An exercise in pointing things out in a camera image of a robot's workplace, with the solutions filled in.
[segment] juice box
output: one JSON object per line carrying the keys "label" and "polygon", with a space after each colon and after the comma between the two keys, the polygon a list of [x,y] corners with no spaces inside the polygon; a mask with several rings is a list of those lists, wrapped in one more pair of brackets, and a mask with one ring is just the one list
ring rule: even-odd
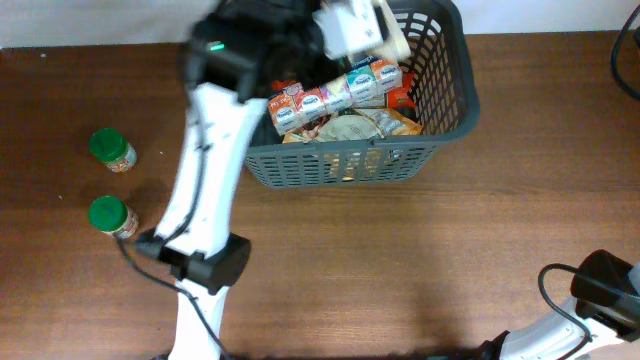
{"label": "juice box", "polygon": [[302,125],[327,114],[327,109],[322,101],[322,93],[318,88],[298,92],[294,95],[293,101],[296,103]]}
{"label": "juice box", "polygon": [[352,104],[346,76],[341,76],[321,86],[320,92],[328,114],[344,110]]}
{"label": "juice box", "polygon": [[368,99],[377,93],[376,78],[369,65],[350,71],[347,84],[353,101]]}
{"label": "juice box", "polygon": [[269,114],[278,134],[284,135],[287,131],[297,129],[300,123],[300,114],[293,101],[293,97],[286,92],[277,92],[269,98]]}
{"label": "juice box", "polygon": [[402,70],[398,65],[387,60],[377,60],[369,66],[376,77],[377,95],[383,95],[402,86]]}

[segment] green jar cap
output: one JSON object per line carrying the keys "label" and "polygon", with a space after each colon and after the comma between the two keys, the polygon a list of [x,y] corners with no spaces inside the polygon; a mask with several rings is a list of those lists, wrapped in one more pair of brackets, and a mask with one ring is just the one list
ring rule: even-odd
{"label": "green jar cap", "polygon": [[115,231],[127,221],[127,207],[120,199],[103,196],[89,207],[89,222],[100,231]]}
{"label": "green jar cap", "polygon": [[127,152],[127,141],[115,129],[104,128],[91,136],[89,149],[100,161],[108,163]]}

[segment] food package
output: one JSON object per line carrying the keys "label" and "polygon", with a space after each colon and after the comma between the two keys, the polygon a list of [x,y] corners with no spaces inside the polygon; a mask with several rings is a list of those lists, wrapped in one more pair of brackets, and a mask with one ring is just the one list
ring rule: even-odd
{"label": "food package", "polygon": [[306,124],[311,120],[327,114],[327,109],[322,101],[322,93],[318,88],[297,92],[297,94],[293,96],[293,101],[296,103],[296,108],[300,114],[301,124]]}
{"label": "food package", "polygon": [[393,109],[346,109],[287,133],[283,143],[376,139],[421,132],[422,126]]}
{"label": "food package", "polygon": [[286,92],[281,91],[273,94],[269,98],[268,107],[278,134],[284,135],[302,125],[293,97]]}
{"label": "food package", "polygon": [[384,136],[420,135],[422,125],[402,116],[393,109],[353,109],[371,118],[382,130]]}
{"label": "food package", "polygon": [[392,108],[410,107],[416,108],[416,104],[409,97],[413,73],[402,76],[402,87],[393,89],[384,95],[376,95],[370,99],[360,100],[353,104],[354,108]]}
{"label": "food package", "polygon": [[320,92],[328,114],[344,110],[352,105],[346,76],[341,76],[321,86]]}
{"label": "food package", "polygon": [[369,65],[351,70],[347,74],[347,84],[353,101],[368,99],[377,94],[376,78]]}
{"label": "food package", "polygon": [[377,60],[370,65],[373,75],[376,77],[376,95],[384,95],[392,89],[402,86],[402,70],[398,64],[387,60]]}

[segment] white wall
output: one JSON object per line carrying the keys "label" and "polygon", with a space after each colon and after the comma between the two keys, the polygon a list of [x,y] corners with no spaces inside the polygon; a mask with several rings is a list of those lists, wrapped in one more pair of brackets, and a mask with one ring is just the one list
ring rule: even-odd
{"label": "white wall", "polygon": [[[217,0],[0,0],[0,46],[176,42]],[[638,0],[454,0],[468,34],[619,29]]]}

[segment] wooden table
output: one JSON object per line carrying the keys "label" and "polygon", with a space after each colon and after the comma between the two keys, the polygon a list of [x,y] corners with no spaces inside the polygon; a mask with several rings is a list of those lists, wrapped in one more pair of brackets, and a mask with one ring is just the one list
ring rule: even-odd
{"label": "wooden table", "polygon": [[[638,262],[640,103],[610,78],[614,35],[469,37],[480,123],[410,181],[273,191],[245,172],[232,228],[254,252],[228,297],[227,346],[256,357],[476,346],[549,311],[536,285],[545,264],[600,248]],[[144,228],[163,214],[186,106],[176,46],[1,54],[1,357],[167,351],[176,295],[132,272],[87,208],[112,194]],[[637,53],[620,64],[639,85]],[[89,154],[105,126],[138,150],[132,171],[111,174]],[[569,279],[549,277],[557,301]]]}

